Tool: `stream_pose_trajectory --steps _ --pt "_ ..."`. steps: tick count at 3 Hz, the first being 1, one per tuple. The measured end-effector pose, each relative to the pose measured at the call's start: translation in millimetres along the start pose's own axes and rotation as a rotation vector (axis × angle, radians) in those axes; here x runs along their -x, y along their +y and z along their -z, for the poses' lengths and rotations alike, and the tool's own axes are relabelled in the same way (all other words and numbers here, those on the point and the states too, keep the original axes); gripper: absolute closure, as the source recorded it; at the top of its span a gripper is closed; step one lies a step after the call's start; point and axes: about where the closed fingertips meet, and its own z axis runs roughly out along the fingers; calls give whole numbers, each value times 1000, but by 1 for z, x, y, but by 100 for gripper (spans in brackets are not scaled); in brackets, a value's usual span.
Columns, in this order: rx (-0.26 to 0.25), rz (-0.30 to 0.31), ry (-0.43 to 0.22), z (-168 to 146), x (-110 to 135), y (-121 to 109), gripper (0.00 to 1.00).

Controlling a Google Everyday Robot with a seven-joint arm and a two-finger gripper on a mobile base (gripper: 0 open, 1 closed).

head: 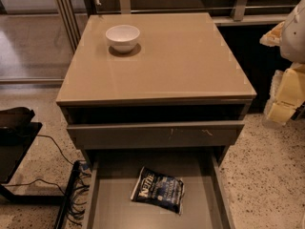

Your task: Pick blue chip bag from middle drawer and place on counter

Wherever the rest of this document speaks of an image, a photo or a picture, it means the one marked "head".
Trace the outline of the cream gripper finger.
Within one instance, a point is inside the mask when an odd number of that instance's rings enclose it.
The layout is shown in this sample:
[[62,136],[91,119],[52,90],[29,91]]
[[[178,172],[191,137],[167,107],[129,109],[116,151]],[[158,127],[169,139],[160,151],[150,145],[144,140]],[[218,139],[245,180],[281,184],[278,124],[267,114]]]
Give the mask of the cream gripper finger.
[[259,39],[259,43],[268,47],[279,47],[283,26],[284,21],[278,23],[270,31],[262,35]]
[[266,104],[266,118],[272,122],[285,125],[295,113],[295,109],[278,105],[274,102]]

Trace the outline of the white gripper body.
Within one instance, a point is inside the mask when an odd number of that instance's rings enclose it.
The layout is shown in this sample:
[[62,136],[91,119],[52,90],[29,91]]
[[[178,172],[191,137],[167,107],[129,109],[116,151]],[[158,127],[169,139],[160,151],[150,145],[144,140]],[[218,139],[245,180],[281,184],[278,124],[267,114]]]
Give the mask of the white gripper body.
[[293,63],[284,72],[275,102],[295,110],[305,102],[305,64]]

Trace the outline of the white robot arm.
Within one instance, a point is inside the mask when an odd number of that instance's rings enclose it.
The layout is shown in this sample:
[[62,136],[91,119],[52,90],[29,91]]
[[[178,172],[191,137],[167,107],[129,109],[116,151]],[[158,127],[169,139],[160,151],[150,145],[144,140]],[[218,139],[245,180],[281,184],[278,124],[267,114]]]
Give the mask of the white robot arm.
[[285,125],[305,102],[305,0],[295,6],[285,21],[264,34],[259,43],[278,46],[281,57],[292,62],[284,72],[275,71],[264,109],[268,121]]

